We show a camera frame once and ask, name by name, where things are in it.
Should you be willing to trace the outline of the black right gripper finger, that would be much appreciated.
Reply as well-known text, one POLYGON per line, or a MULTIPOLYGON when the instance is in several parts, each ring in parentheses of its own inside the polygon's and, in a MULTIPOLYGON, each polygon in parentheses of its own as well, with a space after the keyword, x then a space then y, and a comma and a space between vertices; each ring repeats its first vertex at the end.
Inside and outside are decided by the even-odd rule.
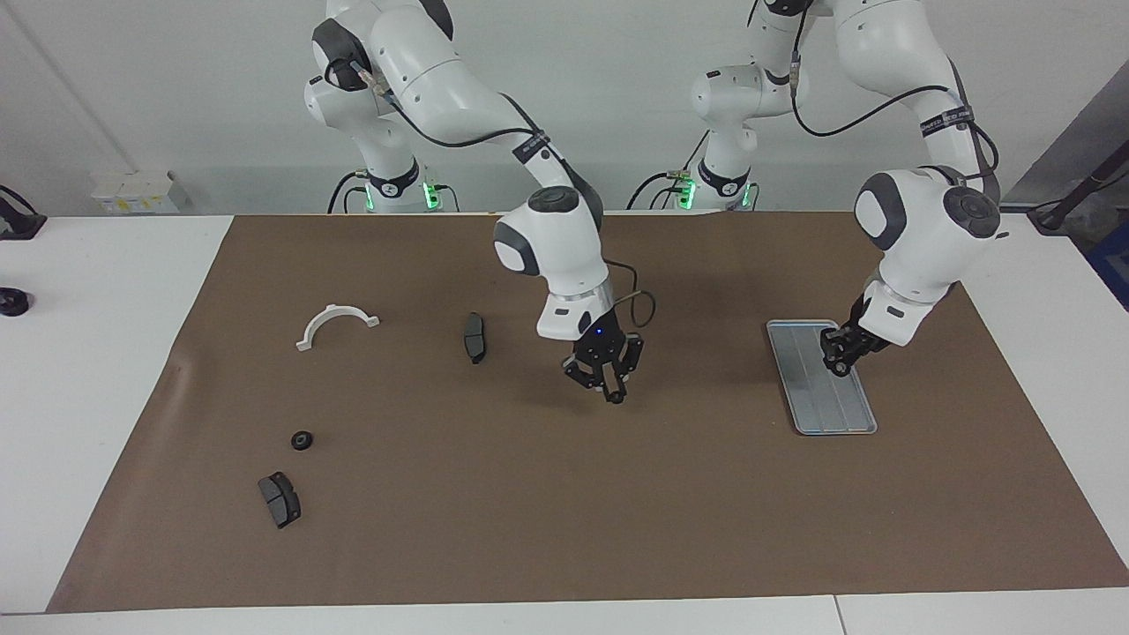
POLYGON ((564 375, 586 390, 596 390, 604 395, 612 395, 614 388, 609 385, 609 367, 613 366, 612 357, 605 351, 574 351, 564 358, 564 375))
POLYGON ((644 350, 644 338, 638 333, 627 333, 624 350, 616 360, 618 398, 625 398, 625 382, 639 366, 644 350))

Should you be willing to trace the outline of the silver metal tray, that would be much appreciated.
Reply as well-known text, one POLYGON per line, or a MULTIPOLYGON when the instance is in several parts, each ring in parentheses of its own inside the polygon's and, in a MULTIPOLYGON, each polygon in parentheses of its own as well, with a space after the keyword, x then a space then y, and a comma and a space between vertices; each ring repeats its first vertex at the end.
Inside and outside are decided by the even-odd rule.
POLYGON ((821 333, 835 327, 831 320, 765 322, 788 410, 795 430, 804 437, 849 437, 878 430, 857 371, 838 377, 824 365, 821 333))

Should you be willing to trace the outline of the brown table mat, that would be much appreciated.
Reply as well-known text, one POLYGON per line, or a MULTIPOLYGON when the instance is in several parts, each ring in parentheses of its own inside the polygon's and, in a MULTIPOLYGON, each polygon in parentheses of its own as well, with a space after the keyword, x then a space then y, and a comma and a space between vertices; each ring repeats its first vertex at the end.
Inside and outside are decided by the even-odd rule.
POLYGON ((765 322, 843 318, 879 260, 849 214, 609 218, 658 298, 621 405, 493 228, 231 221, 49 611, 1129 586, 963 289, 858 365, 875 434, 793 429, 765 322), (330 304, 380 325, 295 349, 330 304))

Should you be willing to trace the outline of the blue box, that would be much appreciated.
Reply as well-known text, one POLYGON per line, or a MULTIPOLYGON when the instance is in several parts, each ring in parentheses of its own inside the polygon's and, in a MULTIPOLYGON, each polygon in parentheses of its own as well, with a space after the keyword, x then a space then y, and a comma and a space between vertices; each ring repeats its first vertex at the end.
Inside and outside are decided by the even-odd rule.
POLYGON ((1085 254, 1092 269, 1129 312, 1129 220, 1122 221, 1085 254))

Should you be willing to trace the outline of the black stand leg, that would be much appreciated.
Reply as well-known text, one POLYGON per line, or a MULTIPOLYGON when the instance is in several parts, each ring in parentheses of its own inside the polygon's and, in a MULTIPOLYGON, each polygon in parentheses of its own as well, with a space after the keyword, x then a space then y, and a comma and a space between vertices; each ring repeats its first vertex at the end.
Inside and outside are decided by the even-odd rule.
POLYGON ((1062 228, 1069 214, 1073 214, 1073 210, 1086 198, 1129 176, 1129 168, 1126 165, 1129 165, 1129 139, 1118 146, 1114 153, 1102 160, 1097 168, 1088 174, 1088 177, 1073 188, 1073 191, 1062 198, 1044 202, 1044 205, 1032 206, 1027 212, 1029 221, 1032 221, 1039 233, 1054 235, 1062 228))

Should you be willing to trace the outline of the white curved plastic bracket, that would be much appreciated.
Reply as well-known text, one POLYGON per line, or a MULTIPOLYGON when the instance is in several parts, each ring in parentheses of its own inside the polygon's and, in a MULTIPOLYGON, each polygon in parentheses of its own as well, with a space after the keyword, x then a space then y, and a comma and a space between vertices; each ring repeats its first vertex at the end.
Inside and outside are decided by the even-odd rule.
POLYGON ((356 318, 356 320, 362 321, 364 325, 367 328, 375 328, 382 323, 378 315, 371 315, 364 308, 351 305, 330 304, 326 305, 325 308, 321 310, 318 314, 315 314, 314 318, 310 318, 310 321, 306 323, 305 329, 303 329, 301 338, 299 341, 295 342, 295 349, 298 351, 312 350, 316 339, 316 333, 318 333, 318 331, 326 325, 327 322, 336 320, 336 318, 356 318))

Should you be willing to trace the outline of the black clamp mount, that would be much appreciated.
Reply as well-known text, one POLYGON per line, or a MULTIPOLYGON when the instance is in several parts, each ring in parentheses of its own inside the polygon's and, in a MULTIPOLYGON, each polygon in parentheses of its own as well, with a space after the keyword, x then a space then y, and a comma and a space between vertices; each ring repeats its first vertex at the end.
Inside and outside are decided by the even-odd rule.
POLYGON ((0 241, 32 240, 46 220, 23 195, 0 184, 0 241))

